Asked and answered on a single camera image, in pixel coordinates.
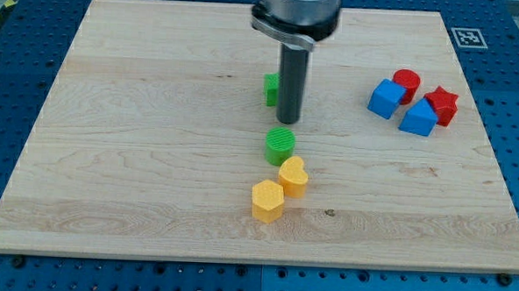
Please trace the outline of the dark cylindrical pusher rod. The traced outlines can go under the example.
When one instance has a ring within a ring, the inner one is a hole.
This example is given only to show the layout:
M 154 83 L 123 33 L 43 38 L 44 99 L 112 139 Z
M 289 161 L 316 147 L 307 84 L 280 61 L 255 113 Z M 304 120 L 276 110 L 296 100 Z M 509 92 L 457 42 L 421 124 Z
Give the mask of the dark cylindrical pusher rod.
M 284 124 L 295 124 L 302 114 L 309 53 L 282 44 L 276 117 Z

